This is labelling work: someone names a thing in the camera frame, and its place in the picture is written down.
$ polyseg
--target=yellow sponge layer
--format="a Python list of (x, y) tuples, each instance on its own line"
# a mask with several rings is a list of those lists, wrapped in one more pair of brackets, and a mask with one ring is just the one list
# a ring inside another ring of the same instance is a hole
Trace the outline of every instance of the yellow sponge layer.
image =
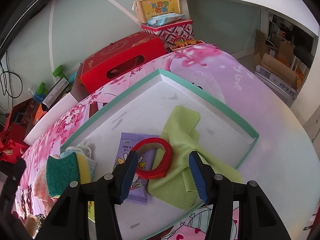
[(80, 173), (80, 184), (86, 184), (91, 182), (89, 166), (87, 159), (84, 155), (76, 153), (78, 160), (78, 167)]

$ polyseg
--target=barcode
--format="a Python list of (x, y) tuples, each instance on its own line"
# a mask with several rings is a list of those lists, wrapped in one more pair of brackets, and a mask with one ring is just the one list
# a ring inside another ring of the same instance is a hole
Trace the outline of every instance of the barcode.
[(270, 78), (270, 72), (268, 72), (268, 71), (266, 71), (266, 70), (264, 70), (263, 68), (260, 68), (259, 69), (259, 74), (261, 74), (261, 75), (263, 75), (263, 76), (265, 76), (266, 78)]
[(277, 90), (275, 90), (273, 87), (270, 87), (267, 83), (263, 82), (268, 88), (272, 90), (285, 104), (287, 104), (288, 99), (281, 95)]

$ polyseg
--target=baseboard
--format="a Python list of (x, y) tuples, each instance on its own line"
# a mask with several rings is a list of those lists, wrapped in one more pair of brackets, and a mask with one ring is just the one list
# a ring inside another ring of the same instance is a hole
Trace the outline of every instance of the baseboard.
[(241, 57), (251, 55), (253, 54), (253, 52), (254, 52), (254, 48), (249, 48), (249, 49), (245, 49), (245, 50), (241, 50), (239, 52), (233, 53), (231, 54), (231, 56), (234, 57), (235, 59), (238, 59)]

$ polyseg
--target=white wall stripe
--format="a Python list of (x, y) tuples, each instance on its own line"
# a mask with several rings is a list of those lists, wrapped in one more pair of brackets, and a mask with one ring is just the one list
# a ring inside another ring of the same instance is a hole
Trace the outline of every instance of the white wall stripe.
[(128, 17), (130, 17), (137, 25), (140, 26), (140, 22), (136, 17), (134, 17), (126, 8), (124, 8), (122, 5), (117, 3), (115, 0), (108, 0), (111, 2), (114, 6), (116, 6), (119, 10), (121, 10), (123, 13), (125, 13)]
[[(52, 54), (52, 22), (53, 22), (53, 12), (54, 12), (55, 3), (56, 3), (56, 0), (52, 0), (50, 18), (49, 18), (49, 57), (50, 57), (51, 72), (54, 71), (53, 54)], [(57, 78), (54, 76), (52, 76), (52, 78), (53, 78), (53, 83), (56, 83)]]

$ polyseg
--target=red bag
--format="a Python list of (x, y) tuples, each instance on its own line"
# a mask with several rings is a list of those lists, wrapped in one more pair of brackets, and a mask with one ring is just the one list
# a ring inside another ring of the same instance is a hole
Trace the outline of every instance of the red bag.
[(0, 133), (0, 161), (16, 163), (18, 158), (28, 149), (23, 142), (26, 128), (13, 122), (10, 131)]

